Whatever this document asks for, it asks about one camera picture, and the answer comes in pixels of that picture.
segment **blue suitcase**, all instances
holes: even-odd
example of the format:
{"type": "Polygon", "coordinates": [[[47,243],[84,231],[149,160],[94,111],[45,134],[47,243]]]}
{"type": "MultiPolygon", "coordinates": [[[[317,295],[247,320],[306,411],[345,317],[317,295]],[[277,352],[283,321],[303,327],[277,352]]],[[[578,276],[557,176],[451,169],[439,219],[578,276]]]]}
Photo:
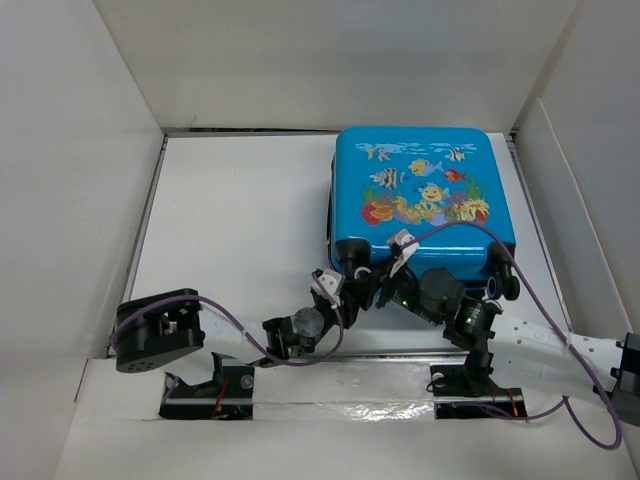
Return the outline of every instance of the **blue suitcase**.
{"type": "MultiPolygon", "coordinates": [[[[389,257],[387,240],[399,230],[417,237],[458,220],[486,226],[513,253],[509,208],[485,133],[469,128],[353,127],[338,136],[328,229],[335,269],[341,270],[335,248],[341,240],[369,242],[375,263],[389,257]]],[[[517,297],[517,279],[511,280],[510,265],[496,247],[478,229],[445,229],[420,243],[409,267],[417,276],[444,267],[469,288],[497,279],[501,292],[496,296],[507,284],[505,296],[517,297]]]]}

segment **striped fish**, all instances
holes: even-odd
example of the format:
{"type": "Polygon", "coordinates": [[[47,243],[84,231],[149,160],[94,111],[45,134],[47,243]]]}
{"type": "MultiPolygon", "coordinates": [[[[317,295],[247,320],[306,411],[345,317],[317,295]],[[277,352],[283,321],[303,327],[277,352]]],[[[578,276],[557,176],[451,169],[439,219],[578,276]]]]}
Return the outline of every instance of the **striped fish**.
{"type": "MultiPolygon", "coordinates": [[[[370,175],[369,178],[382,188],[386,188],[388,190],[393,190],[398,186],[398,170],[395,168],[385,168],[375,175],[370,175]]],[[[400,175],[400,183],[402,183],[403,180],[404,172],[400,175]]]]}

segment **white wall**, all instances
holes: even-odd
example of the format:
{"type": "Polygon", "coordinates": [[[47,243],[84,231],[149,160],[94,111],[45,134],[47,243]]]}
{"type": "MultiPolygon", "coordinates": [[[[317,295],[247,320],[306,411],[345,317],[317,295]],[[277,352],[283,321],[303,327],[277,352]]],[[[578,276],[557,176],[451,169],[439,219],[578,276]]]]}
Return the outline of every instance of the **white wall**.
{"type": "Polygon", "coordinates": [[[90,0],[0,1],[0,465],[53,478],[161,132],[90,0]]]}
{"type": "Polygon", "coordinates": [[[640,3],[582,3],[516,144],[572,319],[614,336],[640,331],[640,3]]]}
{"type": "Polygon", "coordinates": [[[95,0],[163,127],[509,131],[576,0],[95,0]]]}

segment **fish illustration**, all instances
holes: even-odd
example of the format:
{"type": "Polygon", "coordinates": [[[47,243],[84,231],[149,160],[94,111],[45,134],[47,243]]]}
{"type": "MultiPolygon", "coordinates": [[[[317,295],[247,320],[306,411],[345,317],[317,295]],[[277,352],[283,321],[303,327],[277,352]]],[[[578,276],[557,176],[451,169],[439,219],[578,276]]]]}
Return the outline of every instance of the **fish illustration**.
{"type": "Polygon", "coordinates": [[[367,150],[367,156],[369,157],[369,160],[373,158],[376,152],[378,152],[378,160],[380,160],[381,162],[384,162],[385,160],[391,160],[391,156],[389,155],[389,152],[385,150],[383,147],[381,147],[380,145],[377,145],[367,150]]]}
{"type": "Polygon", "coordinates": [[[462,153],[459,148],[453,148],[449,152],[449,155],[447,155],[447,158],[452,162],[460,162],[464,160],[464,153],[462,153]]]}
{"type": "MultiPolygon", "coordinates": [[[[388,190],[393,190],[398,186],[398,170],[395,168],[385,168],[374,175],[369,175],[375,183],[388,190]]],[[[404,181],[404,172],[400,175],[400,183],[404,181]]]]}
{"type": "Polygon", "coordinates": [[[438,162],[437,165],[434,165],[429,160],[425,160],[424,158],[419,158],[411,162],[411,164],[409,165],[409,170],[411,170],[414,175],[417,175],[419,177],[428,177],[436,170],[444,172],[444,169],[442,168],[442,162],[438,162]]]}
{"type": "Polygon", "coordinates": [[[466,180],[467,179],[467,174],[466,173],[460,173],[457,170],[454,170],[453,168],[450,168],[449,170],[444,172],[444,178],[449,180],[451,183],[456,183],[460,179],[466,180]]]}
{"type": "Polygon", "coordinates": [[[422,189],[422,201],[429,203],[440,203],[449,198],[449,189],[441,188],[435,183],[427,183],[427,187],[422,189]]]}

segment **red fish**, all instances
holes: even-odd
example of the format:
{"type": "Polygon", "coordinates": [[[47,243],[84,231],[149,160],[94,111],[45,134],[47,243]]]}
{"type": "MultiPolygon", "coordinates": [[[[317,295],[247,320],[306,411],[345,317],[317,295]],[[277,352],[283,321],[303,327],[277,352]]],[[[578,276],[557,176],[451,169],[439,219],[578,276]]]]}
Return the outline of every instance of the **red fish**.
{"type": "Polygon", "coordinates": [[[462,173],[461,174],[460,172],[457,172],[453,168],[450,168],[449,170],[444,172],[444,177],[447,180],[449,180],[451,183],[456,183],[460,179],[466,180],[467,179],[467,174],[466,173],[462,173]]]}

